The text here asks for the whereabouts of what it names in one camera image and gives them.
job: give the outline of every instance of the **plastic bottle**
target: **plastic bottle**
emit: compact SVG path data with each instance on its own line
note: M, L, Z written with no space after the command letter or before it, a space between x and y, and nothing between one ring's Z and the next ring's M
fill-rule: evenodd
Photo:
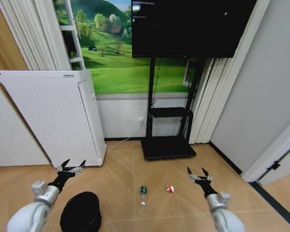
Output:
M147 187L146 186L141 186L141 197L142 197L142 202L141 206L145 206L145 196L147 194Z

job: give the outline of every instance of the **wooden floor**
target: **wooden floor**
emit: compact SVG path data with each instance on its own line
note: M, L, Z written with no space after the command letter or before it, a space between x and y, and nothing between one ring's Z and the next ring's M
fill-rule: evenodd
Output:
M214 176L212 187L231 194L229 209L243 221L246 231L290 231L290 225L209 145L192 147L195 158L151 162L144 160L139 141L108 148L102 167L85 168L69 179L43 231L60 231L63 207L82 191L95 192L100 199L102 232L216 231L202 189L188 179L187 166L196 175L204 167ZM32 202L31 184L55 177L50 166L0 168L0 232L20 207ZM147 186L145 207L141 206L141 185ZM166 192L167 185L173 185L175 193Z
M290 212L290 175L265 185L263 188Z

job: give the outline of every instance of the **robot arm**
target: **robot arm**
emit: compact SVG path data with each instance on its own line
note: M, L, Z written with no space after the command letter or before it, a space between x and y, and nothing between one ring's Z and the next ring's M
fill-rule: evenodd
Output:
M202 168L205 176L193 175L189 167L188 177L200 185L204 191L204 197L207 200L209 211L212 214L214 224L218 232L245 232L245 227L241 220L227 208L227 202L231 196L227 192L217 193L212 187L212 176Z
M47 217L61 193L66 181L80 174L85 161L76 168L66 168L69 159L57 167L58 176L46 185L44 181L36 181L31 186L35 197L34 203L30 203L19 209L9 220L7 232L41 232Z

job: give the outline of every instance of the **landscape mural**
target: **landscape mural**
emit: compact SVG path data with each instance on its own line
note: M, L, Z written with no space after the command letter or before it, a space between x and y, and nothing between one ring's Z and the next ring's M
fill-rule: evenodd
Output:
M59 23L68 25L64 1L54 0L54 5ZM95 92L148 92L149 59L132 58L130 0L71 0L71 6L81 37L85 67L91 71ZM64 38L69 56L76 56L73 41L69 40L69 35ZM156 59L155 75L159 62ZM184 59L161 59L156 92L187 92L187 86L182 85L186 62Z

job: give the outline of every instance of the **door hinge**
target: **door hinge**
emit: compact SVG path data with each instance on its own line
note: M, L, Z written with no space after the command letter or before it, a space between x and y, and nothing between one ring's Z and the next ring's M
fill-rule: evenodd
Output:
M274 161L273 165L267 168L267 170L271 170L271 169L276 170L279 167L280 167L279 161Z

